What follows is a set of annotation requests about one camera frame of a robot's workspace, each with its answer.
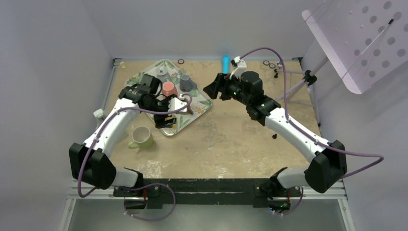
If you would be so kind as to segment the yellow mug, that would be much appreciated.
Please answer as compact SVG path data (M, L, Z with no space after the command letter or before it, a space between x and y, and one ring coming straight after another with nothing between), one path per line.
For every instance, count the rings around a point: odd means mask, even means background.
M160 121L157 127L158 128L172 128L176 123L177 123L177 119L172 117L172 118Z

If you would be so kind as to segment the light green mug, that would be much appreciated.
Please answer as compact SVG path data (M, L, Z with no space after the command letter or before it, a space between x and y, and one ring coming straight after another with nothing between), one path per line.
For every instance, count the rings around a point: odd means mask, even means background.
M135 128L131 134L132 141L128 144L129 149L149 148L153 145L153 136L148 127Z

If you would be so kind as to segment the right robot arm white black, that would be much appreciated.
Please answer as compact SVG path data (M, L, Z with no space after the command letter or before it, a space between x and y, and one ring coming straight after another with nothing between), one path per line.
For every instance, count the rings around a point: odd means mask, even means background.
M344 145L316 135L287 116L277 101L264 94L263 81L257 72L245 71L239 78L219 73L204 87L204 92L211 99L234 99L244 104L252 120L282 136L308 161L307 167L284 167L273 174L270 189L274 195L281 196L295 186L325 193L347 173Z

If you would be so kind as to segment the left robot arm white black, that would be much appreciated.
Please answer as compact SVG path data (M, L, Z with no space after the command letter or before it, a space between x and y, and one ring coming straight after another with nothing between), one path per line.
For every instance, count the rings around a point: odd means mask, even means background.
M73 143L69 148L71 172L77 180L80 197L82 183L93 186L93 190L110 187L125 188L132 197L142 194L145 188L143 174L137 170L116 167L111 154L130 123L141 113L152 114L157 128L170 128L176 124L175 114L187 111L191 95L184 93L161 93L164 83L151 75L142 76L141 82L124 87L107 118L90 137L82 143Z

